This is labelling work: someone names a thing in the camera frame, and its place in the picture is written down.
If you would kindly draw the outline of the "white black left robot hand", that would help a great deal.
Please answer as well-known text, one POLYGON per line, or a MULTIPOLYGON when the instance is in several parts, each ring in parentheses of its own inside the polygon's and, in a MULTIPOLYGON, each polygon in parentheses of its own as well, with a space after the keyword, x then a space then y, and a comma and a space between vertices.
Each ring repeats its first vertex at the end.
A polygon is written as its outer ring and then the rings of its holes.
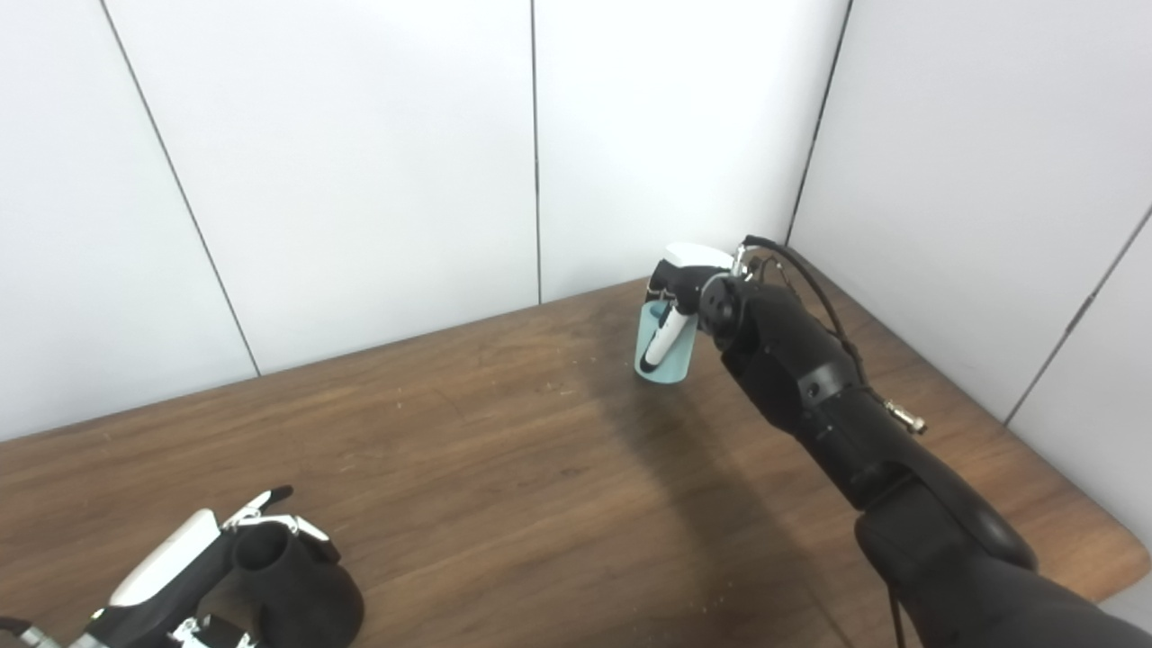
POLYGON ((90 616, 74 647, 182 647, 194 640, 199 603, 230 574, 238 540, 263 525, 285 527, 320 557, 336 562, 340 553, 329 535, 304 517, 268 514, 291 495, 291 485, 265 490, 222 522, 212 508, 198 508, 90 616))

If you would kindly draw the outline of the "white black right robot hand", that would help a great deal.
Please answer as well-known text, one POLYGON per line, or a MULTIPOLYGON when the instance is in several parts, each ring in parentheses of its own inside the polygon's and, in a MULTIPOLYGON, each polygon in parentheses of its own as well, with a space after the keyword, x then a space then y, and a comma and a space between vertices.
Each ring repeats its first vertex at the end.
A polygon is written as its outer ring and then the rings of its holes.
POLYGON ((649 278, 634 352, 634 369, 654 384, 687 377, 699 322, 699 301, 713 276, 741 268, 715 247, 675 242, 666 247, 649 278))

